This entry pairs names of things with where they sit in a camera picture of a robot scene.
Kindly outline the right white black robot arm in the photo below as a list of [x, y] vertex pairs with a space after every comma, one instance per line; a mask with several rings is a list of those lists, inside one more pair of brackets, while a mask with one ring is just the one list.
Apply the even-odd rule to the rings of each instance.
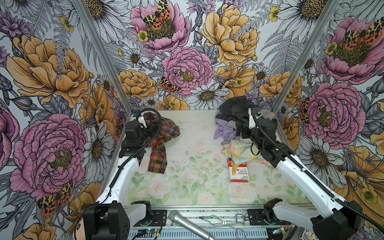
[[248, 113], [243, 130], [252, 141], [251, 150], [288, 177], [315, 207], [310, 210], [274, 198], [264, 205], [265, 222], [288, 222], [312, 231], [320, 240], [347, 240], [355, 235], [362, 220], [361, 206], [335, 193], [286, 144], [277, 141], [278, 120], [264, 118], [256, 108]]

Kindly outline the red plaid cloth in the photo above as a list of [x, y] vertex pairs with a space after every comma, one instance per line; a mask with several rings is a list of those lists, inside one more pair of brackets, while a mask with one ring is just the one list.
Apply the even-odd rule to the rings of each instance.
[[162, 125], [159, 134], [151, 141], [152, 148], [148, 171], [164, 174], [167, 168], [167, 153], [165, 143], [180, 135], [179, 127], [170, 119], [162, 117]]

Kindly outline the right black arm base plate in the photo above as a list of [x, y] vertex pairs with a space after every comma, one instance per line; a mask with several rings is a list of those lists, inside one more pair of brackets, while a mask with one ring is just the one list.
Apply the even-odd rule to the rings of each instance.
[[248, 209], [245, 219], [250, 222], [251, 226], [290, 226], [290, 222], [272, 220], [268, 222], [262, 209]]

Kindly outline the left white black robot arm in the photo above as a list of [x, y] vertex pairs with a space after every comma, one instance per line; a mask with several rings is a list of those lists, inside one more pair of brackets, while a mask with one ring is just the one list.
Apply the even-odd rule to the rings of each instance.
[[159, 135], [162, 117], [154, 109], [134, 111], [125, 125], [124, 140], [117, 165], [107, 188], [92, 205], [88, 205], [73, 232], [75, 240], [126, 240], [131, 228], [152, 219], [148, 201], [124, 207], [122, 200], [146, 153], [145, 148]]

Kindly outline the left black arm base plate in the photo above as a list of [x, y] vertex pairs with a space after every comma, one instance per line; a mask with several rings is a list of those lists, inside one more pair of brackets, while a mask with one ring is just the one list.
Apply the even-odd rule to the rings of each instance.
[[152, 210], [150, 220], [141, 220], [135, 224], [135, 227], [165, 227], [167, 223], [167, 210]]

